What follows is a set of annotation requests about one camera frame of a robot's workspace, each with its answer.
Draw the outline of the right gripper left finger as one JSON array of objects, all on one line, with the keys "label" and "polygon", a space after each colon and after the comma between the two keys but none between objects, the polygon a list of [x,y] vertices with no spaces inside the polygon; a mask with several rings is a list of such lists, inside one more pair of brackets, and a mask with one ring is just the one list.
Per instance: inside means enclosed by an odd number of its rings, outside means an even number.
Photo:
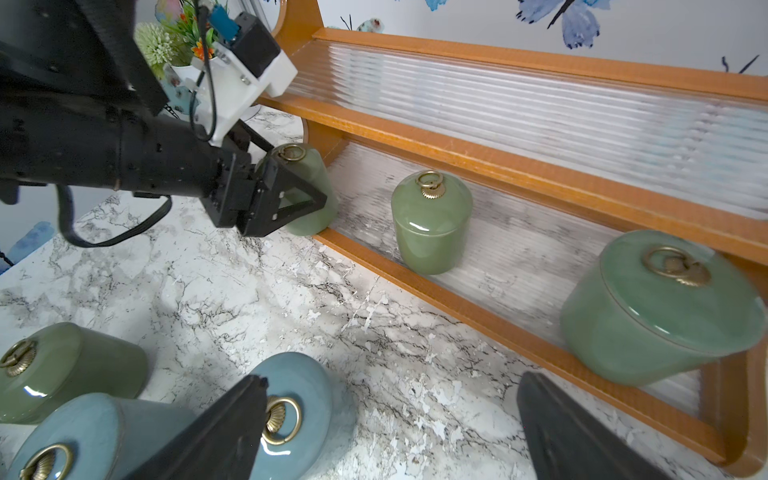
[{"label": "right gripper left finger", "polygon": [[266,426],[268,380],[247,375],[129,479],[248,479]]}]

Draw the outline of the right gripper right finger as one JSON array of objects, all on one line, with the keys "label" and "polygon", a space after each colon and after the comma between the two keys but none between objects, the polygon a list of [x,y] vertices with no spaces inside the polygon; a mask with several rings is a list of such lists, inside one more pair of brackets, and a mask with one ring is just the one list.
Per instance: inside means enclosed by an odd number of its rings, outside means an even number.
[{"label": "right gripper right finger", "polygon": [[539,479],[666,479],[549,378],[522,375],[517,405]]}]

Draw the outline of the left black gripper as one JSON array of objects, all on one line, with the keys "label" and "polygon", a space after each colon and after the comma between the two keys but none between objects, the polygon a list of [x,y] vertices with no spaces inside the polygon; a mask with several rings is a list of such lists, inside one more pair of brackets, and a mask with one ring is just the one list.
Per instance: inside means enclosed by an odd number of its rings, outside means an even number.
[{"label": "left black gripper", "polygon": [[266,237],[325,207],[327,195],[276,158],[258,166],[249,148],[269,153],[273,144],[245,122],[237,122],[221,147],[214,189],[201,200],[217,228],[235,227],[244,237]]}]

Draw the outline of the green canister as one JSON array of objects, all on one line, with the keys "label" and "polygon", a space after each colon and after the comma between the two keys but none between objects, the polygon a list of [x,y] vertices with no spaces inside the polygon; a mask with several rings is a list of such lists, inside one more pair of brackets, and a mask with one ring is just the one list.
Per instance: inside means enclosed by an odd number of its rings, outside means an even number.
[{"label": "green canister", "polygon": [[767,331],[756,287],[714,250],[653,230],[612,240],[560,312],[569,349],[643,386],[751,349]]},{"label": "green canister", "polygon": [[437,170],[403,179],[391,198],[396,240],[402,260],[420,275],[438,275],[461,260],[474,206],[459,178]]},{"label": "green canister", "polygon": [[291,171],[327,195],[324,208],[294,220],[280,229],[285,229],[295,236],[313,236],[326,229],[337,216],[338,201],[320,153],[306,143],[287,143],[273,149],[264,159],[267,157],[281,161]]},{"label": "green canister", "polygon": [[1,357],[1,422],[36,425],[88,393],[133,399],[149,374],[145,351],[130,342],[62,322],[9,347]]}]

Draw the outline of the light blue canister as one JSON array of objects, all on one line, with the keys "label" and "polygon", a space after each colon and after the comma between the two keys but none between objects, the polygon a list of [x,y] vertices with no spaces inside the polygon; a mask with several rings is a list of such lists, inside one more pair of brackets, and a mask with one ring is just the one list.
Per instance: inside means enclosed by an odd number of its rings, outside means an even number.
[{"label": "light blue canister", "polygon": [[8,479],[124,479],[190,426],[183,406],[81,395],[50,414],[8,467]]}]

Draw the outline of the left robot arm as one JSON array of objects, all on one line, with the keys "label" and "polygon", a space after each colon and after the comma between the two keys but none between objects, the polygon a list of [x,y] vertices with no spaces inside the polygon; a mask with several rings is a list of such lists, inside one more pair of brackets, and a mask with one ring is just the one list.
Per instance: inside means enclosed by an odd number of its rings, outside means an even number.
[{"label": "left robot arm", "polygon": [[256,16],[193,4],[203,43],[184,119],[132,36],[130,1],[5,1],[1,5],[1,199],[56,188],[61,234],[74,230],[73,187],[158,198],[124,233],[157,224],[176,196],[201,201],[213,224],[264,237],[329,201],[301,166],[305,144],[274,146],[243,122],[260,96],[279,96],[296,68]]}]

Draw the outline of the wooden three-tier shelf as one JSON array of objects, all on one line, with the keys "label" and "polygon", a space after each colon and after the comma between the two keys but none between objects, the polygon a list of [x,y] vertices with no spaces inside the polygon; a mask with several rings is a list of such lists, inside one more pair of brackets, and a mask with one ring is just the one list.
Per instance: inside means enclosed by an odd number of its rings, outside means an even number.
[{"label": "wooden three-tier shelf", "polygon": [[[298,74],[268,105],[302,119],[345,202],[322,243],[725,472],[766,473],[765,343],[650,391],[590,372],[553,326],[618,232],[712,248],[766,291],[765,77],[335,30],[314,1],[278,8]],[[406,167],[493,192],[451,275],[394,254],[388,196]]]}]

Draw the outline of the potted flower plant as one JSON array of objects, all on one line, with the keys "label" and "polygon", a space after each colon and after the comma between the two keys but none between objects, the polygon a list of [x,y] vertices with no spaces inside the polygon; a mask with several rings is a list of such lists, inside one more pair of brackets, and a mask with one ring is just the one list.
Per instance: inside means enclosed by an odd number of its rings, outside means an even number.
[{"label": "potted flower plant", "polygon": [[198,9],[219,7],[228,14],[228,4],[220,1],[155,1],[154,20],[139,22],[134,27],[134,40],[150,69],[160,81],[171,82],[172,67],[188,67],[194,59],[210,59],[218,52],[215,42],[225,40],[207,20],[199,28]]}]

